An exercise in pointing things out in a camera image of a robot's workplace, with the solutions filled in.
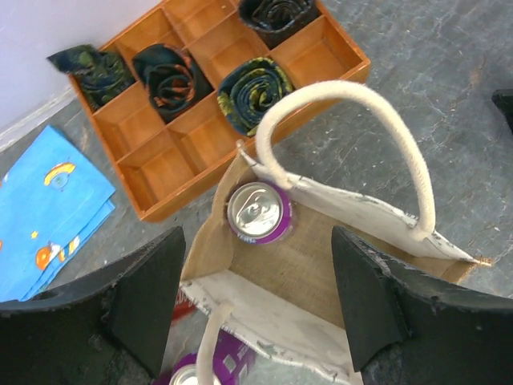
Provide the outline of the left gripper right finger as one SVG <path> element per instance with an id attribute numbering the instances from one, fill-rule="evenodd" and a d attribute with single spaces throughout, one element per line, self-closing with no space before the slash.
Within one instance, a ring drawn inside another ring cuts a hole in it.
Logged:
<path id="1" fill-rule="evenodd" d="M 512 301 L 427 274 L 336 226 L 333 267 L 365 384 L 510 384 Z"/>

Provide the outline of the purple can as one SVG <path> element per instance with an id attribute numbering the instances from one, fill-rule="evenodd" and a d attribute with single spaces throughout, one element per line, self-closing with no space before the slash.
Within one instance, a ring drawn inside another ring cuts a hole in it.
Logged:
<path id="1" fill-rule="evenodd" d="M 238 187 L 226 204 L 228 224 L 249 244 L 266 245 L 283 239 L 293 229 L 293 204 L 274 183 L 258 180 Z"/>
<path id="2" fill-rule="evenodd" d="M 213 356 L 214 383 L 242 384 L 256 362 L 257 354 L 227 331 L 220 330 Z M 197 353 L 185 355 L 173 369 L 154 380 L 153 384 L 198 384 Z"/>

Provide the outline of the purple can back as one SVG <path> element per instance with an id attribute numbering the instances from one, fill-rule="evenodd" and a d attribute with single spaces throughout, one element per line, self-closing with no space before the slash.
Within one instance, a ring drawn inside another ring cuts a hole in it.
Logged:
<path id="1" fill-rule="evenodd" d="M 266 245 L 283 239 L 293 229 L 293 204 L 274 183 L 258 180 L 238 187 L 226 204 L 228 224 L 249 244 Z"/>

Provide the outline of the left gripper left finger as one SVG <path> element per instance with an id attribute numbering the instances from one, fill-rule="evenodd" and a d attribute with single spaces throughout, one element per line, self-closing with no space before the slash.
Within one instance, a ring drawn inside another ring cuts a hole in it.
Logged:
<path id="1" fill-rule="evenodd" d="M 186 241 L 177 226 L 29 301 L 1 304 L 3 384 L 114 384 L 123 358 L 160 374 Z"/>

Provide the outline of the red cola can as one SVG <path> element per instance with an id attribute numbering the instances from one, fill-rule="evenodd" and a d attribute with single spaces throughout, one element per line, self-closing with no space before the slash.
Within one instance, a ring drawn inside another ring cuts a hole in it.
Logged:
<path id="1" fill-rule="evenodd" d="M 196 307 L 193 302 L 182 290 L 180 290 L 176 296 L 172 314 L 172 324 L 176 324 L 179 320 L 195 311 Z"/>

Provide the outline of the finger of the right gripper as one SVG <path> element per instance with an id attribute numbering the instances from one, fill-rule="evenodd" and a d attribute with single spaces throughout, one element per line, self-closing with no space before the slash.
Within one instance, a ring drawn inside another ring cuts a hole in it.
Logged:
<path id="1" fill-rule="evenodd" d="M 513 132 L 513 90 L 496 90 L 492 93 L 491 100 L 503 114 L 508 127 L 510 128 L 511 132 Z"/>

